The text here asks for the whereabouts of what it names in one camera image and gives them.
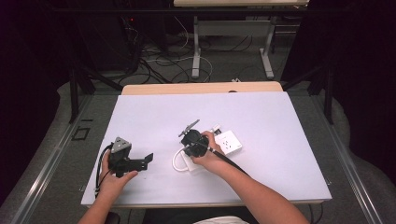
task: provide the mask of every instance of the white cable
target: white cable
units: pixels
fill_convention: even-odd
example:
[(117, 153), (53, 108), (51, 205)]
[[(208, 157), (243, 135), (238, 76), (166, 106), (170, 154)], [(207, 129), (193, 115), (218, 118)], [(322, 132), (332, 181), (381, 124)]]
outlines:
[(179, 149), (179, 150), (175, 153), (174, 158), (172, 159), (172, 166), (174, 167), (174, 169), (175, 169), (176, 171), (180, 171), (180, 172), (188, 171), (188, 170), (189, 170), (188, 167), (185, 167), (185, 168), (183, 168), (183, 169), (180, 169), (180, 168), (177, 168), (176, 165), (175, 165), (176, 157), (177, 157), (178, 154), (180, 154), (180, 152), (181, 152), (183, 149), (184, 149), (184, 147), (181, 148), (181, 149)]
[(186, 43), (180, 48), (180, 49), (184, 49), (184, 47), (186, 47), (186, 45), (189, 43), (189, 33), (187, 32), (186, 27), (184, 27), (184, 25), (181, 23), (181, 21), (175, 17), (175, 20), (178, 21), (178, 23), (181, 25), (181, 27), (183, 27), (184, 32), (186, 33)]

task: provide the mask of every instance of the desk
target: desk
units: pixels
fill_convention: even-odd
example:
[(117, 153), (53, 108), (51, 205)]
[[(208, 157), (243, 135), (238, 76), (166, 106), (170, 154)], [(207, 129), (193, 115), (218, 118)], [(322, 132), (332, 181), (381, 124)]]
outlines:
[[(175, 0), (176, 7), (275, 7), (303, 6), (308, 0)], [(264, 48), (260, 49), (264, 72), (268, 79), (274, 78), (274, 73), (268, 58), (272, 37), (276, 25), (276, 17), (270, 21), (198, 21), (194, 17), (194, 58), (192, 63), (193, 78), (199, 77), (201, 49), (200, 35), (251, 35), (266, 36)]]
[[(205, 169), (194, 173), (173, 169), (172, 158), (182, 147), (177, 136), (197, 119), (201, 121), (194, 129), (199, 131), (217, 123), (223, 131), (232, 130), (243, 148), (230, 159), (291, 202), (330, 200), (332, 196), (290, 98), (281, 90), (276, 82), (125, 87), (98, 148), (98, 157), (119, 136), (132, 143), (131, 159), (141, 159), (153, 152), (154, 160), (147, 171), (127, 184), (114, 206), (242, 205), (223, 180)], [(81, 201), (83, 205), (94, 201), (95, 171), (96, 165)]]

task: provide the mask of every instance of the person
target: person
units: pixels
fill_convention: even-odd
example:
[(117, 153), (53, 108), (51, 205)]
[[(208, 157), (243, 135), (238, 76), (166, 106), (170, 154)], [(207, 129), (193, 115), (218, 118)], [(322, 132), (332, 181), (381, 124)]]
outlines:
[(106, 152), (102, 160), (102, 172), (99, 175), (102, 183), (100, 185), (99, 194), (93, 202), (93, 205), (78, 222), (79, 224), (105, 223), (111, 205), (120, 196), (125, 185), (138, 175), (137, 171), (132, 171), (123, 177), (115, 177), (113, 175), (114, 173), (108, 170), (109, 151), (110, 150)]
[[(224, 154), (216, 144), (213, 133), (206, 131), (202, 135), (208, 138), (210, 147)], [(244, 174), (214, 153), (208, 151), (203, 157), (191, 159), (195, 164), (204, 166), (207, 171), (226, 181), (259, 223), (308, 223), (304, 215), (282, 195)], [(107, 171), (108, 152), (102, 162), (101, 179)], [(130, 172), (121, 178), (105, 176), (97, 199), (79, 223), (104, 223), (111, 205), (117, 200), (126, 183), (136, 175), (137, 172)]]

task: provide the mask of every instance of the person's right hand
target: person's right hand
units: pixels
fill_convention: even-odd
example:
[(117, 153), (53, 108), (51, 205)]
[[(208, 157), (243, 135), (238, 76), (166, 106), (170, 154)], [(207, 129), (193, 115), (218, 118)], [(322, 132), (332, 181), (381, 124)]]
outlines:
[[(215, 135), (211, 132), (203, 132), (201, 135), (207, 137), (209, 140), (209, 146), (215, 149), (217, 152), (224, 155), (224, 152), (221, 150), (221, 147), (215, 141)], [(202, 165), (206, 168), (206, 170), (210, 172), (214, 172), (214, 168), (218, 162), (224, 162), (221, 158), (216, 156), (213, 152), (207, 151), (203, 157), (193, 157), (191, 156), (192, 162), (195, 164)]]

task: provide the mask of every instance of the desk leg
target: desk leg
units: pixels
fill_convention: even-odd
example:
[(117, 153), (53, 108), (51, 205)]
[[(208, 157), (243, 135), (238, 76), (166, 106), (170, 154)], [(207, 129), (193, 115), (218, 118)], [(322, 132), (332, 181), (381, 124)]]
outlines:
[(265, 47), (264, 49), (260, 49), (260, 55), (262, 56), (262, 65), (264, 66), (264, 72), (268, 79), (274, 79), (274, 73), (270, 64), (270, 59), (268, 58), (268, 52), (271, 48), (271, 41), (274, 35), (276, 25), (276, 17), (271, 18), (271, 24), (268, 27), (268, 35), (265, 40)]
[(192, 62), (191, 77), (199, 77), (199, 65), (201, 59), (201, 50), (199, 48), (199, 34), (198, 34), (198, 18), (194, 17), (194, 59)]

